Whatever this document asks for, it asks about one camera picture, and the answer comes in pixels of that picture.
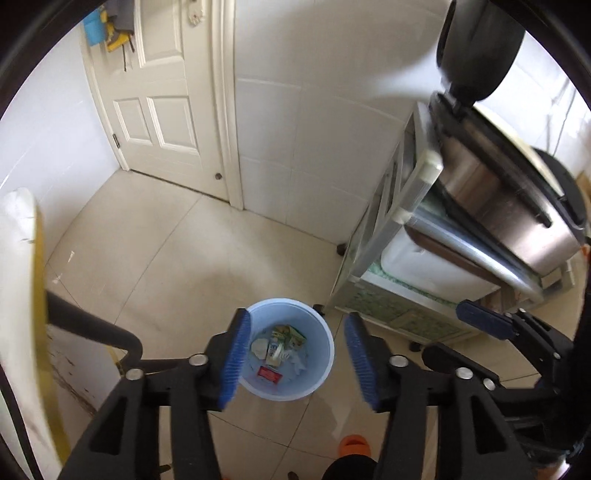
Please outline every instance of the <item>white container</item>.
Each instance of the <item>white container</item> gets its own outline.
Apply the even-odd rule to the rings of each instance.
[[[453,303],[478,300],[499,288],[421,248],[404,228],[382,252],[381,264],[397,280]]]

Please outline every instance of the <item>metal screw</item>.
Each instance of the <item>metal screw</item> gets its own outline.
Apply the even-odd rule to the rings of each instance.
[[[490,378],[485,378],[482,383],[487,390],[493,391],[496,388],[495,383]]]
[[[406,367],[408,365],[408,358],[402,355],[393,355],[390,357],[390,365],[393,367]]]
[[[144,371],[139,368],[131,368],[130,370],[127,370],[127,373],[125,374],[127,380],[139,380],[143,376]]]
[[[469,368],[460,367],[456,370],[456,375],[462,380],[470,380],[474,376],[474,373]]]
[[[194,367],[205,365],[208,361],[209,358],[207,358],[207,355],[203,355],[202,353],[197,353],[196,355],[189,357],[189,363]]]

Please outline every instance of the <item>white door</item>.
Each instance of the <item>white door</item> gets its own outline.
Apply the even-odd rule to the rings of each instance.
[[[129,168],[228,200],[212,75],[211,0],[196,26],[190,0],[135,0],[123,52],[90,48],[107,117]]]

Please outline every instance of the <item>white tiled wall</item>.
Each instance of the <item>white tiled wall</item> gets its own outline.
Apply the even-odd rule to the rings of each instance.
[[[348,239],[413,102],[442,90],[435,47],[448,4],[237,0],[236,114],[247,209],[334,243]],[[552,152],[574,91],[559,95],[565,81],[527,37],[485,103]],[[578,98],[557,153],[575,174],[591,145],[577,138],[588,115]]]
[[[79,30],[25,81],[0,121],[0,195],[29,188],[45,223],[46,257],[74,217],[119,168],[90,95]]]

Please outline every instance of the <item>black cable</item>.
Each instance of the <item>black cable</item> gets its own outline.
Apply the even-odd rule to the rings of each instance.
[[[22,470],[14,455],[6,445],[4,438],[0,434],[0,466],[2,471],[2,480],[28,480],[27,474]]]
[[[21,410],[20,408],[18,408],[17,398],[14,396],[14,392],[12,391],[12,387],[8,382],[6,373],[4,373],[2,364],[0,364],[0,393],[2,393],[2,397],[4,398],[6,406],[8,407],[8,412],[10,414],[10,418],[12,419],[12,424],[14,425],[18,441],[21,444],[22,452],[25,456],[25,460],[27,461],[27,465],[31,470],[33,479],[43,480],[43,475],[39,470],[39,465],[37,464],[33,448],[31,447],[31,442],[29,441],[29,435],[27,434],[25,422],[22,419]]]
[[[127,350],[120,362],[124,371],[137,367],[142,358],[142,342],[133,333],[85,312],[50,291],[47,292],[47,321],[82,338]]]

